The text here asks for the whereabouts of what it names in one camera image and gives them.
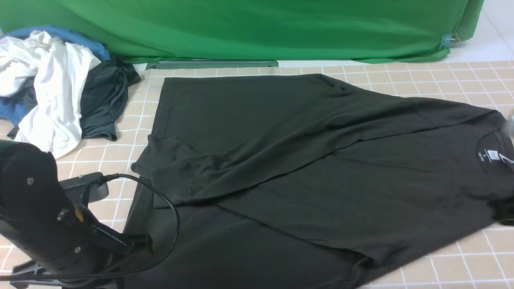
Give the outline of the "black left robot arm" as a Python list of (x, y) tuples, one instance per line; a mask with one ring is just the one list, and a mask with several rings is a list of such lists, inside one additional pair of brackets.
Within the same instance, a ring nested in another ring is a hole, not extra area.
[(137, 259), (153, 255), (149, 235), (117, 232), (89, 209), (111, 177), (59, 181), (54, 156), (29, 143), (2, 140), (0, 158), (1, 235), (30, 258), (7, 277), (13, 287), (123, 289)]

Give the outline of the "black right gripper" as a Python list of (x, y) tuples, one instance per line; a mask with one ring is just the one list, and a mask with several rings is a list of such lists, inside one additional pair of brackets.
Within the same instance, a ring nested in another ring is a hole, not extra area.
[(496, 205), (496, 222), (501, 225), (514, 224), (514, 203), (498, 203)]

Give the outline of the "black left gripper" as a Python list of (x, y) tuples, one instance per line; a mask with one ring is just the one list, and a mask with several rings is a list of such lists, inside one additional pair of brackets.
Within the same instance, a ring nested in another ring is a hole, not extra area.
[(153, 253), (149, 235), (116, 232), (82, 206), (49, 223), (1, 216), (1, 234), (30, 258), (8, 277), (17, 289), (123, 289), (132, 261)]

